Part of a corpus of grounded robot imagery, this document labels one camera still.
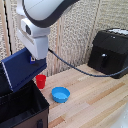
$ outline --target red cup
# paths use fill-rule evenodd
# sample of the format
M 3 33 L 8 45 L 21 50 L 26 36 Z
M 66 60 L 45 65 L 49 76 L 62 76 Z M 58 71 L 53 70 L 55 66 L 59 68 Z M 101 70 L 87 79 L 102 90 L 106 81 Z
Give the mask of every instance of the red cup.
M 45 87 L 45 81 L 46 81 L 45 75 L 40 74 L 36 76 L 36 84 L 39 89 L 43 89 Z

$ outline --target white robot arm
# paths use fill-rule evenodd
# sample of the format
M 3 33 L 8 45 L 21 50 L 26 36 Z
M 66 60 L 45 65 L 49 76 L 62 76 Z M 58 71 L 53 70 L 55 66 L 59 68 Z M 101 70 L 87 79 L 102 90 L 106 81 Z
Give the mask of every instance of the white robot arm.
M 36 26 L 46 28 L 53 25 L 65 12 L 79 0 L 23 0 L 27 18 Z
M 17 0 L 17 35 L 33 58 L 47 56 L 50 26 L 79 0 Z

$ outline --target black box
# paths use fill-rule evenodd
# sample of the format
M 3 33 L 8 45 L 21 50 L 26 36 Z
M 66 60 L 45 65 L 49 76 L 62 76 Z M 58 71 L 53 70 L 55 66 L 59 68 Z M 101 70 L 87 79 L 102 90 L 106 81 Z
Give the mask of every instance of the black box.
M 93 41 L 88 66 L 106 75 L 126 68 L 128 66 L 128 35 L 110 30 L 99 31 Z M 128 69 L 113 78 L 119 79 L 127 73 Z
M 49 104 L 32 80 L 0 97 L 0 128 L 48 128 L 48 113 Z

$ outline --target wooden tabletop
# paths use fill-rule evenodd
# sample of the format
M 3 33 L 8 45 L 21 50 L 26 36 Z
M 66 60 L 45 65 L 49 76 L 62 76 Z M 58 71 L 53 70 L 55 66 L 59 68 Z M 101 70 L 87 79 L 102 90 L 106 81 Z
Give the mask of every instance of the wooden tabletop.
M 78 68 L 101 74 L 87 65 Z M 52 99 L 51 91 L 58 86 L 71 93 L 66 103 Z M 110 128 L 128 102 L 128 75 L 95 78 L 70 69 L 48 77 L 41 92 L 50 104 L 49 128 Z

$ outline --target blue bowl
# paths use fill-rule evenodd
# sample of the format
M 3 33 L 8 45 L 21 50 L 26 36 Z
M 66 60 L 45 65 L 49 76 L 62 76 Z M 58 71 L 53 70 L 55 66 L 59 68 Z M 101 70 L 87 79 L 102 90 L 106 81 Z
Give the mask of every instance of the blue bowl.
M 52 89 L 53 100 L 58 103 L 65 103 L 69 96 L 69 90 L 64 87 L 55 87 Z

